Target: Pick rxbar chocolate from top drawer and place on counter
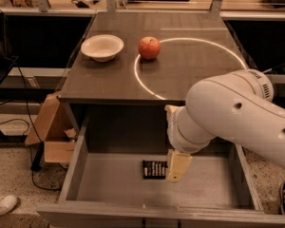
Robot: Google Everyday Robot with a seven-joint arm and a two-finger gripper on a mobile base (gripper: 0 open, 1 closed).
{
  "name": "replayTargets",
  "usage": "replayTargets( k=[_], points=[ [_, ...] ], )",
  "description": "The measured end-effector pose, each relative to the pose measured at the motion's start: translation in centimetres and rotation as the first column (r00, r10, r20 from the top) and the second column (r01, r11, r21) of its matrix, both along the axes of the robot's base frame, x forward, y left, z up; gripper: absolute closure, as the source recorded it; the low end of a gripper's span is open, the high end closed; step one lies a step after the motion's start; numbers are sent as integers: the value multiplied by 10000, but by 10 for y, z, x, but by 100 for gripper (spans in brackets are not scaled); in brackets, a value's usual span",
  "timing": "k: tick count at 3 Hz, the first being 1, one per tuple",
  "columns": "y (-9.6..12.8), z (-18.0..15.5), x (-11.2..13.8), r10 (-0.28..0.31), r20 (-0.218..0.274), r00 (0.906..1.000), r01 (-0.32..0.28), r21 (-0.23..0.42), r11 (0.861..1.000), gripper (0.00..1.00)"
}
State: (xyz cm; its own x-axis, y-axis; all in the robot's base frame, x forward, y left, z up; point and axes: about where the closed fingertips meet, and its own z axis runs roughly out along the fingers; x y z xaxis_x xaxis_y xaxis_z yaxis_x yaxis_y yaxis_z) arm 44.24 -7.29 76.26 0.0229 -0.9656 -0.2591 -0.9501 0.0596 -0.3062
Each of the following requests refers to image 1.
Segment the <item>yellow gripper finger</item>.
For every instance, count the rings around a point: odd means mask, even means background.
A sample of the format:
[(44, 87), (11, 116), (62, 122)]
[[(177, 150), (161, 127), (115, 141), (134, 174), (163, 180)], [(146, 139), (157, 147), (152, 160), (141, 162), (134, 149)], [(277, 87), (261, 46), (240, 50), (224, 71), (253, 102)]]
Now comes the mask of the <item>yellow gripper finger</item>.
[(177, 113), (180, 108), (176, 105), (167, 104), (164, 107), (166, 111), (166, 120), (168, 122), (174, 122), (177, 119)]
[(166, 179), (171, 182), (180, 181), (191, 162), (192, 156), (190, 154), (170, 149), (167, 154)]

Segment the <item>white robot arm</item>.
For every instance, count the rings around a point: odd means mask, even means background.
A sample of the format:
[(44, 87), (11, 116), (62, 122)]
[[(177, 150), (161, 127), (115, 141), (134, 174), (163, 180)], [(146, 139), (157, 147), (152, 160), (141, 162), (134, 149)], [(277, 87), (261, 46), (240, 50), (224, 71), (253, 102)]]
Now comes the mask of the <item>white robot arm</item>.
[(254, 69), (203, 79), (184, 106), (165, 108), (168, 140), (191, 156), (220, 137), (285, 169), (285, 109), (273, 97), (271, 81)]

